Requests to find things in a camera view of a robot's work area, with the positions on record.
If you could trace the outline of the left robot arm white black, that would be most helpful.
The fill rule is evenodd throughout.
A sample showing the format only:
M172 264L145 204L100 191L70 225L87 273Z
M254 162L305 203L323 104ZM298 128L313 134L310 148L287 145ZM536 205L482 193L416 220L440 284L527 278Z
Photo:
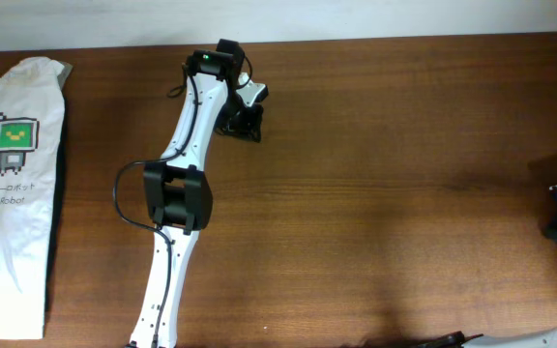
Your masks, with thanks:
M131 347L174 347L187 267L213 210L204 171L214 134L260 142L269 91L252 80L252 64L236 42L196 50L183 65L183 109L168 146L157 159L142 159L143 186L154 255Z

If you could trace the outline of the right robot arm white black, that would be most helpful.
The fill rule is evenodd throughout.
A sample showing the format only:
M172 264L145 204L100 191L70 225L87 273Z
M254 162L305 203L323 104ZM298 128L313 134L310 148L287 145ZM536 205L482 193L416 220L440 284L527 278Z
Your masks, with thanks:
M557 348L557 328L510 337L455 332L413 344L417 348Z

